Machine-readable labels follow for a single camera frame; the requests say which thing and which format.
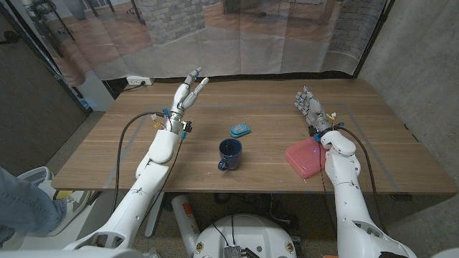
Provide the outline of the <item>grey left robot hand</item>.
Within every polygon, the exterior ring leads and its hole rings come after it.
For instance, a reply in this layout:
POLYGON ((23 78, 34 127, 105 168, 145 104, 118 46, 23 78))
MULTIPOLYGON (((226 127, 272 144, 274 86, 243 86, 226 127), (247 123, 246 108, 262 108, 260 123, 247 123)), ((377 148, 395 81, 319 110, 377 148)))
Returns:
POLYGON ((167 130, 171 131, 172 133, 178 134, 179 131, 182 129, 182 119, 184 116, 184 112, 186 111, 186 109, 190 108, 196 102, 199 93, 203 90, 204 86, 209 81, 209 78, 205 77, 198 84, 194 91, 190 90, 190 87, 196 81, 201 71, 202 68, 198 67, 192 72, 190 72, 184 80, 184 82, 180 84, 180 86, 176 90, 169 111, 169 122, 166 126, 167 130))

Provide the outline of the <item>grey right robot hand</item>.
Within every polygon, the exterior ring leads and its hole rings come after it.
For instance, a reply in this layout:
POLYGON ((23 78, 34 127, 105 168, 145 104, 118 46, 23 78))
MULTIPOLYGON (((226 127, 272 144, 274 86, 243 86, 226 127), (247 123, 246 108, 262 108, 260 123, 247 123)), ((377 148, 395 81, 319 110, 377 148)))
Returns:
POLYGON ((326 111, 306 86, 303 87, 302 92, 297 92, 294 106, 305 117, 307 124, 318 132, 321 133, 331 129, 331 121, 326 116, 326 111))

